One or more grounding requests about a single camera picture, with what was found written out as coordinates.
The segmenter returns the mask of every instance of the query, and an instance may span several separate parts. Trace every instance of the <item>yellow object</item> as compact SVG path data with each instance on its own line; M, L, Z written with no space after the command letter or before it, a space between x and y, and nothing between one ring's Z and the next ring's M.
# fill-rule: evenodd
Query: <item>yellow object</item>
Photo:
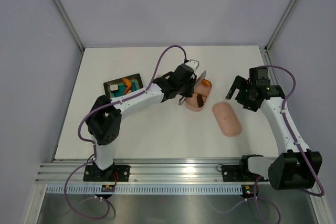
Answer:
M127 87L125 92L124 92L124 94L127 94L127 92L130 91L131 88L132 88L132 82L127 78L122 78L122 83L124 83Z
M204 80L201 82L201 84L203 84L203 85L205 85L205 86L210 86L210 85L211 85L211 83L210 83L208 80L206 80L206 79L204 79Z

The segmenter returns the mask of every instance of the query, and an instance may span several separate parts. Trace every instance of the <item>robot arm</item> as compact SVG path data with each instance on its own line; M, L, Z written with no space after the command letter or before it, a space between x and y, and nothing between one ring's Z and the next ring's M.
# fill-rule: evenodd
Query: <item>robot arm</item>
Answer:
M298 144L301 145L316 174L321 167L322 157L319 152L309 150L289 114L287 105L282 111L285 95L280 86L271 85L267 68L251 68L248 80L237 76L226 99L231 99L236 89L239 89L236 100L243 108L252 111L261 109L269 122L279 151L279 157L274 162L257 155L243 156L242 160L245 160L246 166L243 169L269 179L275 190L311 188L315 179L284 122L283 112L286 113Z
M118 137L121 120L128 115L149 105L161 103L175 98L178 94L191 97L196 83L195 72L199 62L190 60L177 67L174 72L168 72L153 80L150 87L136 90L130 94L108 99L105 95L97 98L91 110L100 106L115 103L100 110L86 120L89 132L95 142L100 170L105 170L113 164L112 142Z

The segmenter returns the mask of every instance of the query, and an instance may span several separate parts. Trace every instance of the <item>wall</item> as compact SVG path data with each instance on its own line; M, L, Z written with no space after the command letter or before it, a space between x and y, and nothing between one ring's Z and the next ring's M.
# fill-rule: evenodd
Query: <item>wall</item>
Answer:
M81 54L50 0L0 0L2 223L18 224L51 159Z
M336 205L335 42L336 0L300 0L270 51L272 62L297 78L289 109L305 141L322 154L319 177L331 209ZM280 83L286 91L292 85L282 74Z
M265 45L289 0L61 0L85 47Z

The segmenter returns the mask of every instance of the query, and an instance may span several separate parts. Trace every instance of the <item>metal floor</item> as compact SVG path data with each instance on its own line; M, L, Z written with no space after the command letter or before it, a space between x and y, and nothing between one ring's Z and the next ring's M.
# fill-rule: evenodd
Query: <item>metal floor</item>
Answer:
M298 190L274 191L269 185L260 185L260 196L273 201L281 212L281 223L318 223L308 195ZM86 195L69 195L72 204L87 198ZM109 215L100 221L87 220L69 211L63 194L46 194L38 219L38 224L213 224L239 223L259 224L260 219L255 203L245 202L228 214L229 210L242 198L238 195L113 195L114 205ZM277 213L272 206L259 201L264 217L270 223L277 222ZM101 216L106 205L98 200L85 202L76 207L86 215Z

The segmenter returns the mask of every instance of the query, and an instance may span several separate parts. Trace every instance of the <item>white table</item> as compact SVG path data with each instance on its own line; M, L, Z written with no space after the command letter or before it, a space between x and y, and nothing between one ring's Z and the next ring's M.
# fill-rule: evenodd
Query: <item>white table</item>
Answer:
M165 47L87 48L78 73L55 159L84 159L92 145L77 137L81 119L90 111L96 98L104 94L103 83L139 73L144 86L152 76ZM207 71L213 84L201 112L178 106L178 99L166 101L130 115L121 123L120 134L113 142L114 158L221 158L245 154L278 156L270 126L261 111L251 112L232 99L243 131L235 137L224 136L212 113L212 106L225 101L236 75L248 78L249 68L263 65L258 46L185 47L188 59L199 60L197 74ZM157 74L174 71L183 63L183 53L169 50ZM82 134L90 138L87 126Z

